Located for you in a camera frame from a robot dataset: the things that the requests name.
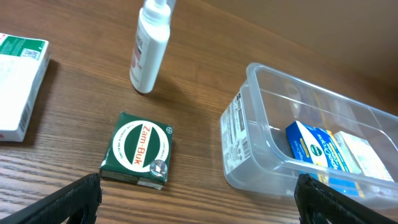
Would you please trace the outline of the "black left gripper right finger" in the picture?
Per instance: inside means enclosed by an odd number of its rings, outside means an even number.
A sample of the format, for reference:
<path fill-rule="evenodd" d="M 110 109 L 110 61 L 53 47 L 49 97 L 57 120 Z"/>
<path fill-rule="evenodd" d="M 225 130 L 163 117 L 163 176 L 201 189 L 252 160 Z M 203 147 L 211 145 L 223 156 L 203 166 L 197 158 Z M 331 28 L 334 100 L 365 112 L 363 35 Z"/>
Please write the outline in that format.
<path fill-rule="evenodd" d="M 350 199 L 309 174 L 299 175 L 294 199 L 301 224 L 397 224 L 394 220 Z"/>

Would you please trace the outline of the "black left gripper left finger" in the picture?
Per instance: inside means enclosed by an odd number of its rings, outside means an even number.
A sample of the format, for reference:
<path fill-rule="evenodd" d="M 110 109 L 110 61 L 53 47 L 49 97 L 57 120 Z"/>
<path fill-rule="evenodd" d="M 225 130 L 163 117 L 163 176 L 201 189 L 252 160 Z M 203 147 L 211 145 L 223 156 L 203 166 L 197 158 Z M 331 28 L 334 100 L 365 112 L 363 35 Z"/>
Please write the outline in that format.
<path fill-rule="evenodd" d="M 102 202 L 98 173 L 88 174 L 1 220 L 1 224 L 94 223 Z"/>

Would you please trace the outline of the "blue VapoDrops lozenge box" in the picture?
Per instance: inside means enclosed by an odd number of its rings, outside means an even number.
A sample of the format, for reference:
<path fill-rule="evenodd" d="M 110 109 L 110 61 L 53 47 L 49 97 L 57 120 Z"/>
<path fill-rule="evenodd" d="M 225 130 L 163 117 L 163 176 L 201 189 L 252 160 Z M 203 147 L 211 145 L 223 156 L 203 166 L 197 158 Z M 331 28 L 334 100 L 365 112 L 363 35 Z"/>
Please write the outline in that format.
<path fill-rule="evenodd" d="M 285 133 L 295 159 L 333 170 L 361 173 L 351 154 L 338 145 L 331 131 L 294 121 L 286 127 Z M 365 197 L 360 185 L 352 180 L 326 174 L 312 174 L 312 177 L 340 193 Z"/>

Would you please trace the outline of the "white green Panadol box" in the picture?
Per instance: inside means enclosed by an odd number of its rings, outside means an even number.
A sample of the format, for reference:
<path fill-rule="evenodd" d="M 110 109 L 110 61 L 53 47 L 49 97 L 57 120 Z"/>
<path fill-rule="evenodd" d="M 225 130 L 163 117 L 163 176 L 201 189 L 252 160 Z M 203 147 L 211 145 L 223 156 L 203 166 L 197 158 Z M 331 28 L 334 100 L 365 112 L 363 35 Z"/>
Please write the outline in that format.
<path fill-rule="evenodd" d="M 1 34 L 1 141 L 24 140 L 49 60 L 49 41 Z"/>

